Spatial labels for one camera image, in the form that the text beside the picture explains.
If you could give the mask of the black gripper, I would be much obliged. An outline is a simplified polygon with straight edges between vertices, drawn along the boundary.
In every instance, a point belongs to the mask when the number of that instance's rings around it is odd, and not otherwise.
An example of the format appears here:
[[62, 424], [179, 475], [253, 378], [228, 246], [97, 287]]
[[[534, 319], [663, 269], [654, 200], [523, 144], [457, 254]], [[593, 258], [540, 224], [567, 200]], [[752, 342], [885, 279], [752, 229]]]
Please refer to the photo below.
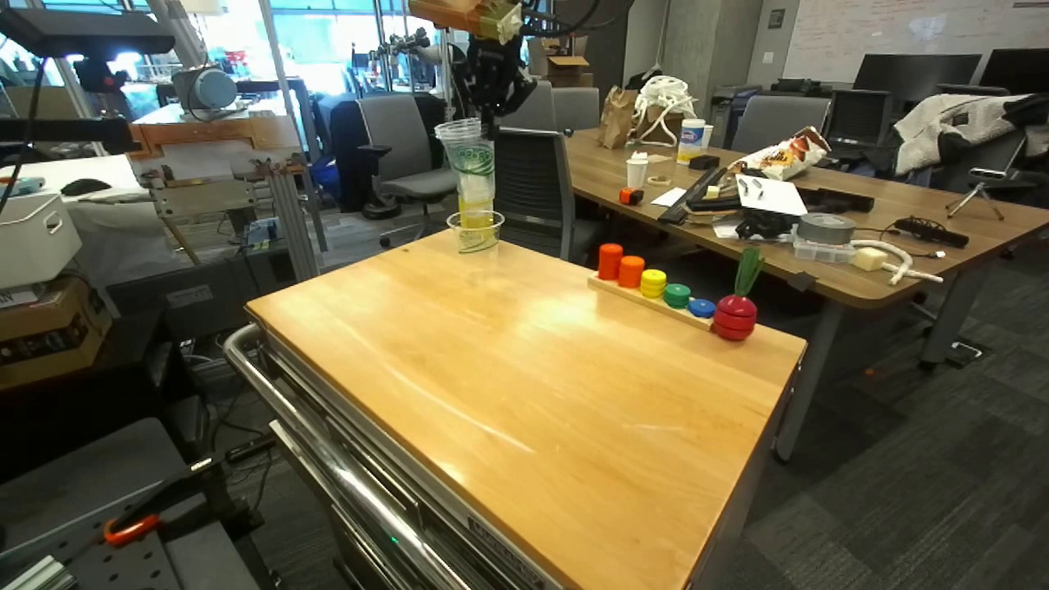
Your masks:
[[481, 123], [519, 111], [539, 89], [539, 80], [522, 64], [519, 41], [494, 43], [473, 35], [464, 50], [453, 50], [448, 73], [453, 109]]

